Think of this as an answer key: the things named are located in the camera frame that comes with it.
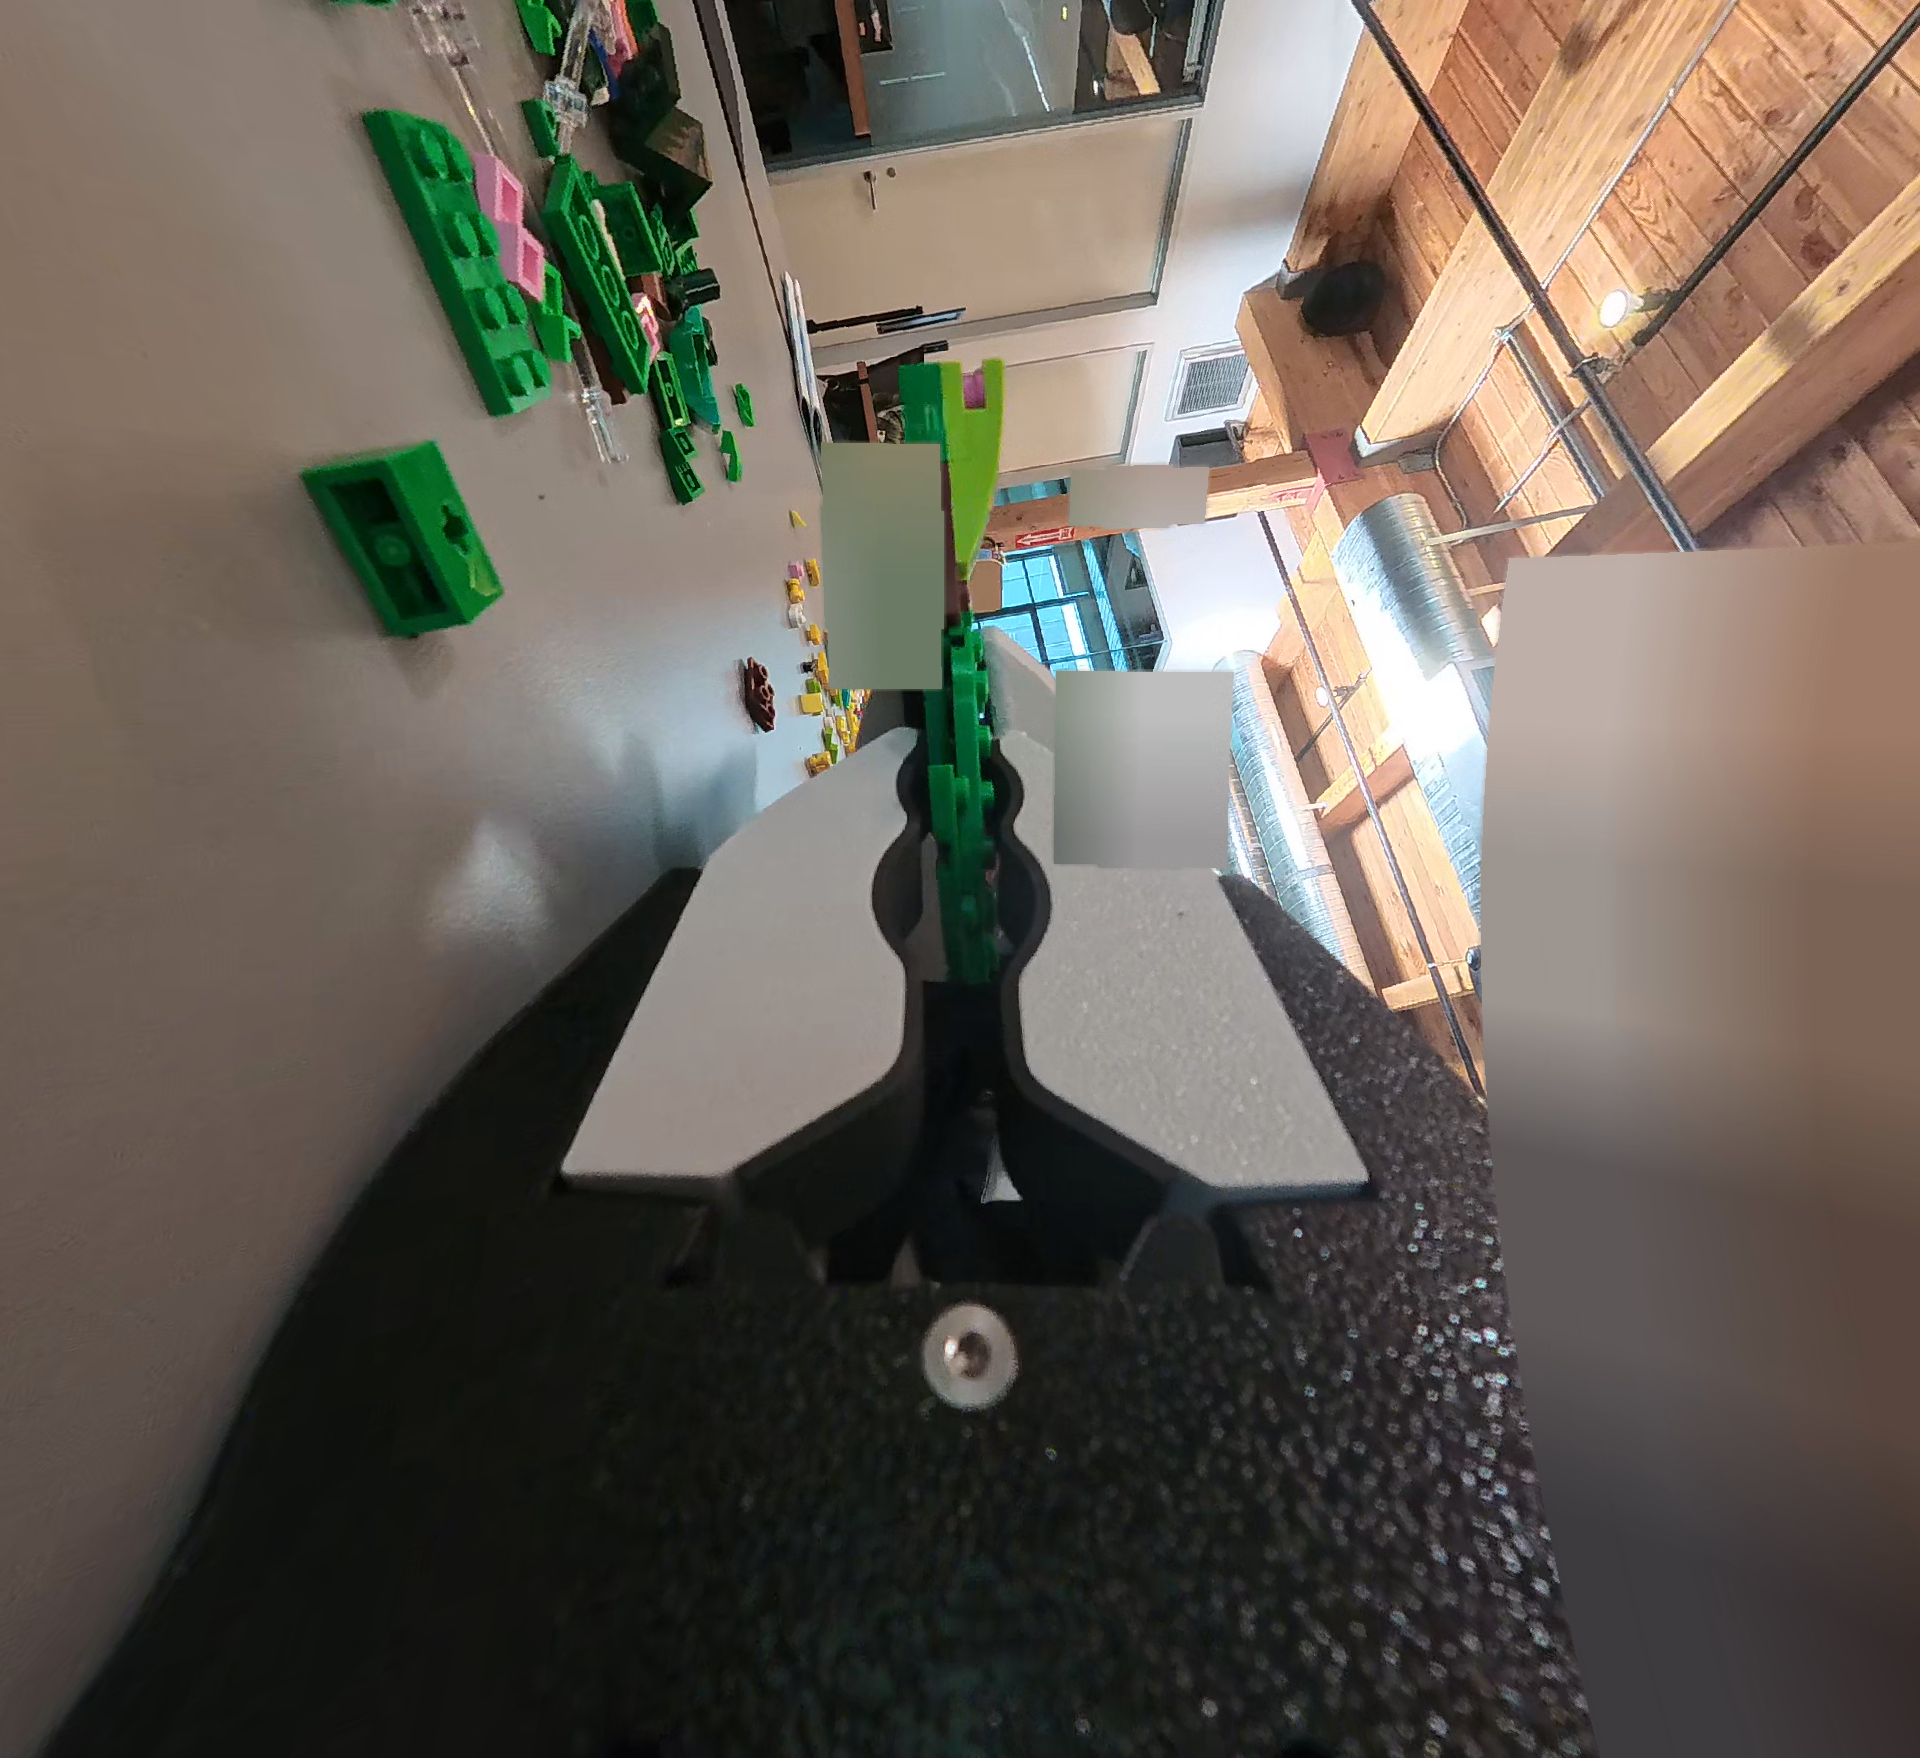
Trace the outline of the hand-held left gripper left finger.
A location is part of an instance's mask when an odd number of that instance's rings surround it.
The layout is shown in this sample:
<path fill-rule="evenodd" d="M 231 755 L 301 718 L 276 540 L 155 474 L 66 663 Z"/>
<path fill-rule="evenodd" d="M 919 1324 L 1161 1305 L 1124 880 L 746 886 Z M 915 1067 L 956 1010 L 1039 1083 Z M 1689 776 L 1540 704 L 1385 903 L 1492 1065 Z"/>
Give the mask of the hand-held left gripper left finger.
<path fill-rule="evenodd" d="M 703 863 L 565 1184 L 769 1210 L 809 1248 L 904 1191 L 924 1131 L 915 747 L 879 735 Z"/>

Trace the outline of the large silver ventilation duct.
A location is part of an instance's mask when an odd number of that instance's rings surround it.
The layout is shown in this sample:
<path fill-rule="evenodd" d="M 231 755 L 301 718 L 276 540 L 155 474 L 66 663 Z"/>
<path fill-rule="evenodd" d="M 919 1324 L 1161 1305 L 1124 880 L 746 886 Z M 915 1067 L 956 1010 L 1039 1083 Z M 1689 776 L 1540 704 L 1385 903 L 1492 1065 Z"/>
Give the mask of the large silver ventilation duct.
<path fill-rule="evenodd" d="M 1442 546 L 1425 494 L 1375 500 L 1333 551 L 1339 599 L 1375 663 L 1390 723 L 1401 723 L 1434 825 L 1476 863 L 1492 641 Z"/>

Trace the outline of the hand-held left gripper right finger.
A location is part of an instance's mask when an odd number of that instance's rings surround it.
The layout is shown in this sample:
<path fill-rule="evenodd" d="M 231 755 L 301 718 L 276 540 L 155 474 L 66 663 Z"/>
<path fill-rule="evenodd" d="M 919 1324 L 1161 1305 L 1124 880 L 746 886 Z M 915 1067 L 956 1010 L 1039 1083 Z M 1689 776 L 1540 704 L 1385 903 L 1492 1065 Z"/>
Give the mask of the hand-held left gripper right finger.
<path fill-rule="evenodd" d="M 995 1153 L 1016 1210 L 1070 1248 L 1154 1217 L 1346 1202 L 1367 1161 L 1218 871 L 1061 864 L 1053 749 L 995 738 L 1011 938 L 995 1015 Z"/>

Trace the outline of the cluster of green lego parts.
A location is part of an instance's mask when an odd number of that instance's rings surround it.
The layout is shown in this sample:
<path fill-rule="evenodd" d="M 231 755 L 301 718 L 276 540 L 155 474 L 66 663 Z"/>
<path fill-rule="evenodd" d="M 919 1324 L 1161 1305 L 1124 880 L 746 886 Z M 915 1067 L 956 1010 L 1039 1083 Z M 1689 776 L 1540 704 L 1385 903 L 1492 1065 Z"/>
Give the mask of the cluster of green lego parts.
<path fill-rule="evenodd" d="M 684 113 L 679 53 L 660 0 L 513 0 L 537 94 L 520 124 L 537 166 L 517 166 L 470 70 L 482 39 L 467 0 L 405 6 L 416 39 L 452 80 L 467 131 L 371 107 L 363 133 L 395 212 L 426 265 L 442 317 L 491 415 L 517 415 L 555 374 L 596 374 L 612 400 L 641 398 L 679 500 L 703 494 L 701 443 L 742 480 L 742 443 L 720 410 L 720 344 L 701 265 L 711 141 Z"/>

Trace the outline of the green holed lego brick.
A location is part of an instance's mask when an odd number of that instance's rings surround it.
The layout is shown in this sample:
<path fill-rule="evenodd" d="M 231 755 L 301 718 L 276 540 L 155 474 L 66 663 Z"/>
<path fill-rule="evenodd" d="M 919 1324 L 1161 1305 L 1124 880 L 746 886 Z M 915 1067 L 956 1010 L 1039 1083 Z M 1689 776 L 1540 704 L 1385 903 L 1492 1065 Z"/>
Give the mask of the green holed lego brick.
<path fill-rule="evenodd" d="M 501 574 L 441 443 L 313 464 L 301 489 L 388 637 L 470 628 L 501 599 Z"/>

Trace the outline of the green lego plate assembly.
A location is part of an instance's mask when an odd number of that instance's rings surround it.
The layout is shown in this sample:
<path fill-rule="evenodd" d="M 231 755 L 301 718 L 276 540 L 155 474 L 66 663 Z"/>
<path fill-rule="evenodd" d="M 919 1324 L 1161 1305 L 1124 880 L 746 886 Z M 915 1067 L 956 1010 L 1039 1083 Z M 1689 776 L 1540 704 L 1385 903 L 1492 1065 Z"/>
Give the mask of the green lego plate assembly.
<path fill-rule="evenodd" d="M 967 372 L 959 362 L 924 362 L 896 374 L 910 443 L 935 443 L 950 480 L 950 609 L 945 679 L 924 696 L 927 747 L 927 840 L 938 935 L 956 985 L 995 979 L 995 735 L 986 628 L 970 615 L 970 562 L 986 540 L 995 464 L 1000 464 L 1000 362 Z"/>

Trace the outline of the small colourful lego pieces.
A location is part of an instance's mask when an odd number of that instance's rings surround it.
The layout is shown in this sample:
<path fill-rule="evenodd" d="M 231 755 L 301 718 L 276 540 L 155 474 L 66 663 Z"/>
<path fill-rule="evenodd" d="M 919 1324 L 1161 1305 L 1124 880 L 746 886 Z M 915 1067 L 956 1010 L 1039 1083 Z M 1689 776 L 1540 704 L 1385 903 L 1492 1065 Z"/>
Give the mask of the small colourful lego pieces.
<path fill-rule="evenodd" d="M 785 645 L 775 663 L 780 715 L 803 723 L 803 771 L 840 768 L 862 735 L 879 690 L 849 665 L 840 641 L 819 509 L 785 509 Z"/>

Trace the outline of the white vent grille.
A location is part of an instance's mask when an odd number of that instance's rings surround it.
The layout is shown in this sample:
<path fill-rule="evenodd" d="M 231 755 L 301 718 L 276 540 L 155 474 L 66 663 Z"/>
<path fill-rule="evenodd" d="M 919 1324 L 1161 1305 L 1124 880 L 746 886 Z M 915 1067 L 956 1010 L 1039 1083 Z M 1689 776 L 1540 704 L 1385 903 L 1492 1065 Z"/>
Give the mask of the white vent grille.
<path fill-rule="evenodd" d="M 1250 406 L 1250 362 L 1237 340 L 1198 344 L 1173 362 L 1171 374 L 1171 423 L 1198 423 L 1198 415 L 1240 415 Z"/>

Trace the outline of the ribbed silver ventilation duct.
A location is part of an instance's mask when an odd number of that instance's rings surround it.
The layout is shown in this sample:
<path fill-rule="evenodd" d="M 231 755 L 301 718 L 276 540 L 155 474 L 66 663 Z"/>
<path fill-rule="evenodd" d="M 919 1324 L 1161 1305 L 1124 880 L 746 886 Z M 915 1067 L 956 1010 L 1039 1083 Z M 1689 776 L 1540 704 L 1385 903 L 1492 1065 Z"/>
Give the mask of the ribbed silver ventilation duct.
<path fill-rule="evenodd" d="M 1229 863 L 1309 926 L 1320 951 L 1375 985 L 1320 813 L 1305 796 L 1301 762 L 1276 723 L 1261 650 L 1240 645 L 1218 665 L 1229 673 Z"/>

